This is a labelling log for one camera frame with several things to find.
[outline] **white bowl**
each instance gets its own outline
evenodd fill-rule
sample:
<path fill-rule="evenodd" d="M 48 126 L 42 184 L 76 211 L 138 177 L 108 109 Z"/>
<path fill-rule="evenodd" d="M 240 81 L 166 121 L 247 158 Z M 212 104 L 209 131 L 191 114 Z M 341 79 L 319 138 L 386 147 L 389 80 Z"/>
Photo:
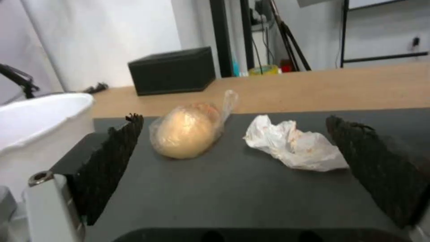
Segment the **white bowl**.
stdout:
<path fill-rule="evenodd" d="M 0 185 L 15 199 L 30 176 L 50 169 L 94 132 L 89 94 L 50 95 L 0 107 Z"/>

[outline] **white plastic bag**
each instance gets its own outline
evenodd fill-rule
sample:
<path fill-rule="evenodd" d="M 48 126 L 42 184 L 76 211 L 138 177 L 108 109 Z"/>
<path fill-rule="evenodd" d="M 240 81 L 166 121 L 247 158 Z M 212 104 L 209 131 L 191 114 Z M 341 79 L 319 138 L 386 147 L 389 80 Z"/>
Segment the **white plastic bag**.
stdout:
<path fill-rule="evenodd" d="M 322 134 L 296 129 L 295 121 L 272 125 L 267 115 L 259 115 L 246 131 L 246 144 L 262 150 L 294 169 L 330 171 L 348 168 L 337 146 Z"/>
<path fill-rule="evenodd" d="M 176 159 L 194 158 L 205 152 L 224 130 L 224 122 L 238 101 L 238 94 L 227 90 L 222 112 L 211 103 L 179 106 L 151 123 L 150 141 L 154 149 Z"/>

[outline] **black speaker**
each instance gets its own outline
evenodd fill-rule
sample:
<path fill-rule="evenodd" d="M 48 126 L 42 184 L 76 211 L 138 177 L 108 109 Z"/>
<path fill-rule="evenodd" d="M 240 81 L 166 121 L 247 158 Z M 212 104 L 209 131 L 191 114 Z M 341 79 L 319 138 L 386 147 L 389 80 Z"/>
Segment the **black speaker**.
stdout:
<path fill-rule="evenodd" d="M 155 54 L 128 65 L 139 96 L 203 91 L 215 80 L 210 47 Z"/>

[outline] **wooden table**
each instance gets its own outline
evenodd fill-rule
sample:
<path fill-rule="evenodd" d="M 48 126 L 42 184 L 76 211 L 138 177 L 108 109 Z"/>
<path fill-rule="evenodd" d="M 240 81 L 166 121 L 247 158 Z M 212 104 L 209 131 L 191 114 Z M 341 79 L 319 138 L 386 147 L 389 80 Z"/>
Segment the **wooden table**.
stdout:
<path fill-rule="evenodd" d="M 111 88 L 94 95 L 93 117 L 160 116 L 193 102 L 221 107 L 228 89 L 239 94 L 234 113 L 423 108 L 430 107 L 430 62 L 225 78 L 195 93 L 137 96 L 134 87 Z"/>

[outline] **yellow tape roll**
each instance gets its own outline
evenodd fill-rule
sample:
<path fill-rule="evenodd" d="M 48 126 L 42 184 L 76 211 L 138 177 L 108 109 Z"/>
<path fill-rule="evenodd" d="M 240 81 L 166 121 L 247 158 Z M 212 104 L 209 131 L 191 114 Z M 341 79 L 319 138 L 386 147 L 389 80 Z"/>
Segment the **yellow tape roll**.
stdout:
<path fill-rule="evenodd" d="M 252 68 L 251 70 L 249 70 L 249 75 L 250 76 L 261 75 L 261 69 L 263 69 L 263 75 L 278 74 L 278 66 L 276 66 L 276 65 L 264 65 L 261 68 L 259 66 Z"/>

